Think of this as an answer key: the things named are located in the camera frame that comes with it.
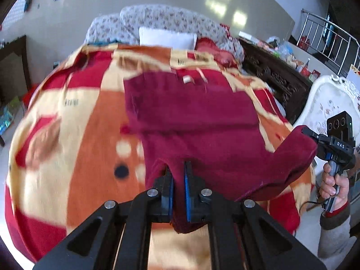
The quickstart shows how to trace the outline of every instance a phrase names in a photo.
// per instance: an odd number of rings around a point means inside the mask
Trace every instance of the blanket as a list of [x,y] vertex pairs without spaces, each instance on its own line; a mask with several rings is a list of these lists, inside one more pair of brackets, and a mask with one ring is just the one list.
[[[82,46],[40,84],[10,147],[5,218],[14,245],[30,260],[42,258],[105,201],[129,201],[145,190],[144,149],[127,131],[124,80],[149,71],[183,72],[194,80],[221,74],[221,80],[215,76],[219,84],[245,92],[253,102],[271,153],[292,130],[262,80],[225,68],[208,53]],[[259,204],[292,232],[313,183],[309,167],[277,197]],[[209,265],[206,228],[183,235],[168,224],[153,226],[150,269]]]

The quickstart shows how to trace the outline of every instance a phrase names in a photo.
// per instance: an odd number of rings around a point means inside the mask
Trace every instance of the brown cuff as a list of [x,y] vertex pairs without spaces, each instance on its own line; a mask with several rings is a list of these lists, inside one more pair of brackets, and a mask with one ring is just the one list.
[[321,214],[320,226],[325,230],[332,230],[342,225],[350,216],[350,205],[347,205],[341,212],[332,217],[325,217],[325,213]]

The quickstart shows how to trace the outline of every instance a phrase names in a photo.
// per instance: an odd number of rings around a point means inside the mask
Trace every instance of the cream polka dot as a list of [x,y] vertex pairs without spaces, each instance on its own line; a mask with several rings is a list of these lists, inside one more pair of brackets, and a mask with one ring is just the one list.
[[136,178],[140,183],[145,183],[145,164],[141,163],[135,168]]
[[144,159],[144,148],[143,148],[143,144],[141,142],[139,142],[137,144],[136,152],[137,152],[138,157],[140,157],[141,159]]
[[120,157],[129,157],[131,154],[131,145],[126,140],[120,140],[116,143],[116,153]]

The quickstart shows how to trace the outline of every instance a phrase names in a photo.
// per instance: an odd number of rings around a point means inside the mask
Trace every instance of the garment sleeve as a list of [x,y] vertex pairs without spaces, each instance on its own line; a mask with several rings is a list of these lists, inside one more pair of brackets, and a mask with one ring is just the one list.
[[344,260],[356,241],[350,237],[350,205],[348,204],[340,213],[320,217],[321,234],[317,256],[328,270],[336,267]]

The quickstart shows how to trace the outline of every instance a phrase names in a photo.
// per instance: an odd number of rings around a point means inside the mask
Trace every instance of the white chair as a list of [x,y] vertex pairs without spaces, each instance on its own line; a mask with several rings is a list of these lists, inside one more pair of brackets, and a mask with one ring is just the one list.
[[[355,85],[337,75],[320,76],[311,87],[304,110],[294,127],[307,125],[316,133],[326,135],[326,121],[332,116],[346,111],[352,118],[353,136],[360,144],[360,92]],[[323,171],[325,161],[315,157],[316,175]]]

